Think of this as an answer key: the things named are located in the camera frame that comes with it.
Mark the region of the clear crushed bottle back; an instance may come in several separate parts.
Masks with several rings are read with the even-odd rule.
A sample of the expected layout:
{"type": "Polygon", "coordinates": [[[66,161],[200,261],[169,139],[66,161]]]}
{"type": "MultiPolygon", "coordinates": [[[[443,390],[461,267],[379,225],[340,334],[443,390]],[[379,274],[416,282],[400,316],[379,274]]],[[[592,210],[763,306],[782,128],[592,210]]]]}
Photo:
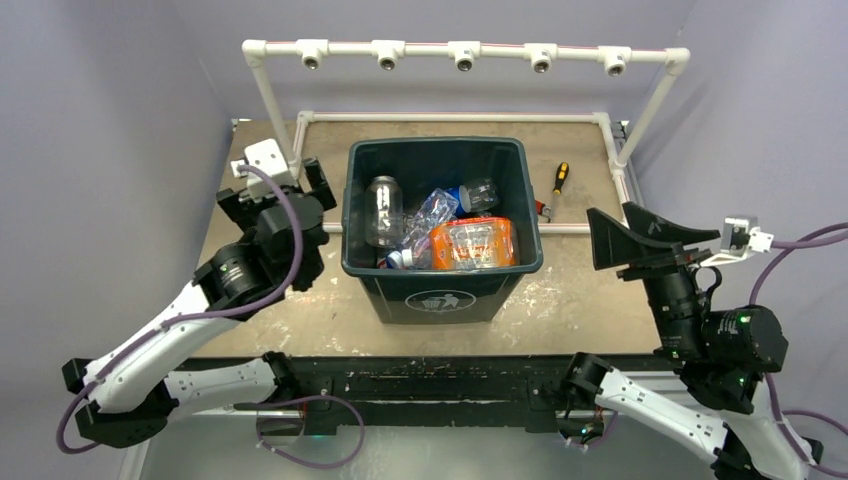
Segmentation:
{"type": "Polygon", "coordinates": [[[398,270],[432,268],[430,234],[438,226],[455,218],[459,201],[442,189],[435,189],[419,210],[406,221],[401,243],[382,260],[380,267],[398,270]]]}

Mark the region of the dark green plastic bin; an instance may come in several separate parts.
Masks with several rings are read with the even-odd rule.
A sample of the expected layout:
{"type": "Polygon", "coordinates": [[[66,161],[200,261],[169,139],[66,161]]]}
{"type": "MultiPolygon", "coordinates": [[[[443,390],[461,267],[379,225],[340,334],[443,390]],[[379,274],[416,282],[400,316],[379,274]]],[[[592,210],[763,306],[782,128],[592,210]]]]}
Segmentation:
{"type": "Polygon", "coordinates": [[[360,281],[384,324],[489,322],[522,278],[543,264],[535,199],[524,145],[509,137],[408,137],[359,141],[349,150],[341,266],[360,281]],[[366,189],[378,176],[399,184],[406,211],[436,188],[490,177],[500,196],[496,216],[516,228],[517,263],[484,270],[381,269],[383,248],[366,241],[366,189]]]}

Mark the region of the clear crushed bottle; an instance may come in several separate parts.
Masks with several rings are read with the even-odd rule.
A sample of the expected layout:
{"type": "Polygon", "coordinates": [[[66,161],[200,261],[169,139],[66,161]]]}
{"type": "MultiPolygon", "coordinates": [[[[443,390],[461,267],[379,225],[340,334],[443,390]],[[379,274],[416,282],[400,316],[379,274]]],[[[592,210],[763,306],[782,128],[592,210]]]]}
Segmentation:
{"type": "Polygon", "coordinates": [[[403,194],[397,181],[377,176],[365,191],[365,239],[378,248],[394,248],[403,238],[403,194]]]}
{"type": "Polygon", "coordinates": [[[435,189],[419,210],[406,221],[401,243],[382,260],[380,267],[398,270],[432,268],[430,234],[438,226],[455,218],[459,201],[442,189],[435,189]]]}

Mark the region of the clear Pepsi bottle blue cap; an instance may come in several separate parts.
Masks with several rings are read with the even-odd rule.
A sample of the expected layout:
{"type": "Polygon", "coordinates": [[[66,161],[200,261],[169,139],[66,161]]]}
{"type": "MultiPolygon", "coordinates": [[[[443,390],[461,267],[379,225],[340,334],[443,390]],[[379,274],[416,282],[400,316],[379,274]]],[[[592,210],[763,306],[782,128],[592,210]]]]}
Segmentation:
{"type": "Polygon", "coordinates": [[[481,177],[448,188],[446,193],[458,202],[458,217],[489,210],[500,203],[497,185],[491,177],[481,177]]]}

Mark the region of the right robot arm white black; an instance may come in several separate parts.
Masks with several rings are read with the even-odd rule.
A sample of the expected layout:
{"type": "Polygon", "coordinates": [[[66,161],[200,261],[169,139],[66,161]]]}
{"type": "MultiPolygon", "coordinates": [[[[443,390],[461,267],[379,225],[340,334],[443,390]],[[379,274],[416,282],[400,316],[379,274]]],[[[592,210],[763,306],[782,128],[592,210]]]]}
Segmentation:
{"type": "Polygon", "coordinates": [[[594,267],[643,284],[660,339],[656,355],[674,363],[696,407],[579,352],[560,383],[566,409],[626,414],[683,445],[719,479],[806,478],[823,447],[800,436],[776,404],[771,375],[788,350],[778,318],[757,304],[716,310],[713,289],[698,285],[700,270],[716,269],[705,243],[720,232],[673,223],[633,202],[622,211],[616,220],[587,210],[594,267]]]}

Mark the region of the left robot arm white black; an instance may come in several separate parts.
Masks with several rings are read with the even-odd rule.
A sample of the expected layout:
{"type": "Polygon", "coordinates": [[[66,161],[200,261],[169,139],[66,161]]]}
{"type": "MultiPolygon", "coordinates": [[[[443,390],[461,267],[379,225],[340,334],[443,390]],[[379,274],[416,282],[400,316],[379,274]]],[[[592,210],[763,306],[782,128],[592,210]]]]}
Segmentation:
{"type": "Polygon", "coordinates": [[[316,158],[305,162],[308,187],[280,186],[266,167],[236,163],[240,175],[267,182],[268,193],[248,199],[230,189],[219,206],[242,230],[203,263],[177,297],[130,339],[95,360],[63,365],[74,396],[55,439],[74,425],[81,452],[143,443],[168,424],[197,412],[237,404],[292,405],[301,392],[289,360],[269,352],[241,364],[191,371],[185,361],[202,346],[282,301],[287,290],[304,292],[322,273],[320,249],[329,240],[323,219],[336,205],[316,158]]]}

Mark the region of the orange label bottle corner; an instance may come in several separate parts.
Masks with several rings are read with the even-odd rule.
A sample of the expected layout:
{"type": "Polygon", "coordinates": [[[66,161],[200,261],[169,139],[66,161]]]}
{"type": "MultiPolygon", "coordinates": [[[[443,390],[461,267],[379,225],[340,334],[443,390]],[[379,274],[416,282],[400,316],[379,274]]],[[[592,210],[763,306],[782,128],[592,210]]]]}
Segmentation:
{"type": "Polygon", "coordinates": [[[516,229],[504,217],[443,223],[431,231],[429,239],[435,270],[481,270],[519,263],[516,229]]]}

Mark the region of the clear crushed bottle front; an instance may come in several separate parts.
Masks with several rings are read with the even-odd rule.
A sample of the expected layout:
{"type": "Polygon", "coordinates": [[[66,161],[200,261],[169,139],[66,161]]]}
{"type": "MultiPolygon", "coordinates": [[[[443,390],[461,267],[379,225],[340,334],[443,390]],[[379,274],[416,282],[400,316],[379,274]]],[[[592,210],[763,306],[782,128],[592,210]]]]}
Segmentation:
{"type": "Polygon", "coordinates": [[[403,194],[397,181],[377,176],[365,191],[365,239],[378,248],[394,248],[403,238],[403,194]]]}

